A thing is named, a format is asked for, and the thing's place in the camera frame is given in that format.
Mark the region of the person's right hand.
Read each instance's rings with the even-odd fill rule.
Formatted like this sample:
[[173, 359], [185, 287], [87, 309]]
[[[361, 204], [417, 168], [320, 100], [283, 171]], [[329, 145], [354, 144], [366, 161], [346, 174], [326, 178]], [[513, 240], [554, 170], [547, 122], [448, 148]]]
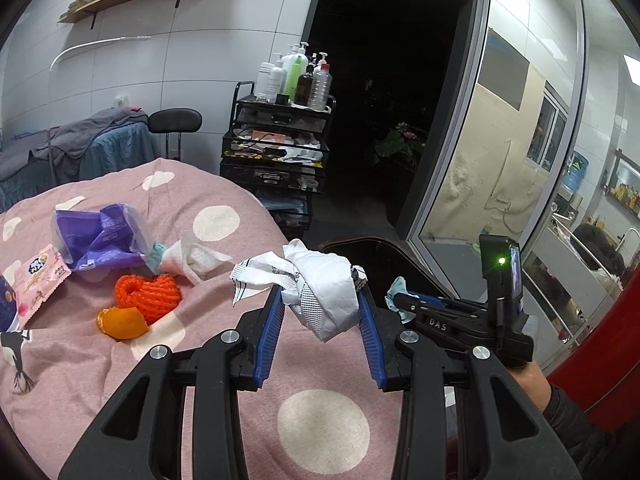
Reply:
[[536, 362], [527, 362], [518, 368], [509, 368], [508, 372], [541, 413], [549, 405], [552, 395], [551, 386]]

